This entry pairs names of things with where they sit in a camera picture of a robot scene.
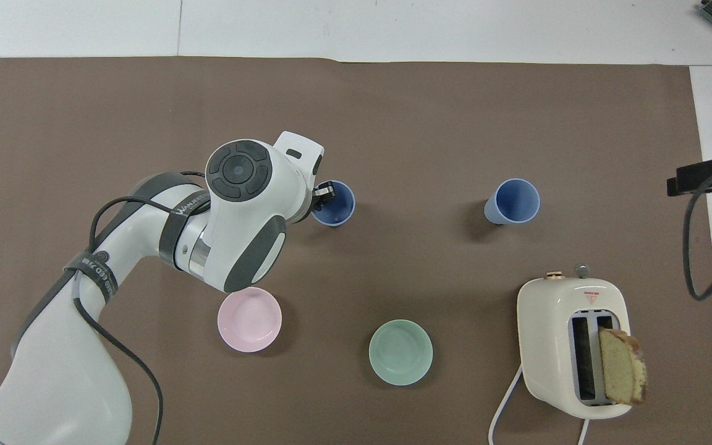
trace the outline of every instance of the blue cup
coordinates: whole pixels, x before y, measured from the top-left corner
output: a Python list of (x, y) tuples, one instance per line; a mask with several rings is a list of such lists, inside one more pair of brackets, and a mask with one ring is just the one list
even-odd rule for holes
[(332, 180), (334, 184), (334, 199), (327, 202), (320, 210), (313, 210), (311, 216), (325, 226), (341, 226), (356, 209), (356, 196), (344, 182)]
[(531, 182), (519, 177), (501, 183), (485, 203), (485, 217), (494, 224), (523, 224), (540, 210), (540, 194)]

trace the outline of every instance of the toaster slot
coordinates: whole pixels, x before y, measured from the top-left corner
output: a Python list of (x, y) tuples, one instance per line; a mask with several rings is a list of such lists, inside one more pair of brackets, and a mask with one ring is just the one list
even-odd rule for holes
[(608, 310), (580, 310), (568, 324), (576, 398), (587, 406), (613, 405), (605, 394), (598, 328), (619, 329), (617, 316)]

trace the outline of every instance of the black strap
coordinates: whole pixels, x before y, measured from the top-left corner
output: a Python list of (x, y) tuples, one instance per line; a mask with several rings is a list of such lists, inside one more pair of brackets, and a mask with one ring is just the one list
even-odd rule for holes
[(81, 273), (90, 277), (90, 279), (98, 285), (99, 289), (101, 289), (101, 293), (104, 295), (106, 302), (115, 295), (119, 288), (117, 279), (108, 265), (86, 250), (82, 250), (73, 260), (70, 260), (70, 263), (65, 265), (65, 270), (81, 271)]
[(210, 194), (205, 190), (200, 190), (187, 195), (186, 199), (180, 201), (175, 208), (169, 212), (164, 223), (164, 230), (161, 231), (161, 239), (158, 240), (158, 254), (166, 264), (181, 270), (175, 262), (175, 251), (180, 234), (186, 228), (186, 223), (192, 214), (197, 214), (197, 210), (203, 210), (203, 206), (210, 205)]

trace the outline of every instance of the round gray button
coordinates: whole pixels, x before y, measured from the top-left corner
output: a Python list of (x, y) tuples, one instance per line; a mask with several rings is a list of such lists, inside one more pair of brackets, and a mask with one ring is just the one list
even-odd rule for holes
[(227, 159), (221, 169), (224, 178), (233, 184), (243, 184), (255, 170), (254, 163), (244, 155), (235, 155)]

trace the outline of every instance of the pink plate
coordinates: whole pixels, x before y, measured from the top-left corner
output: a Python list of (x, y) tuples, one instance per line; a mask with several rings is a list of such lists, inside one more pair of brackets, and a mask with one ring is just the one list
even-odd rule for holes
[(279, 335), (282, 310), (273, 295), (257, 287), (233, 292), (218, 310), (218, 332), (235, 351), (257, 352)]

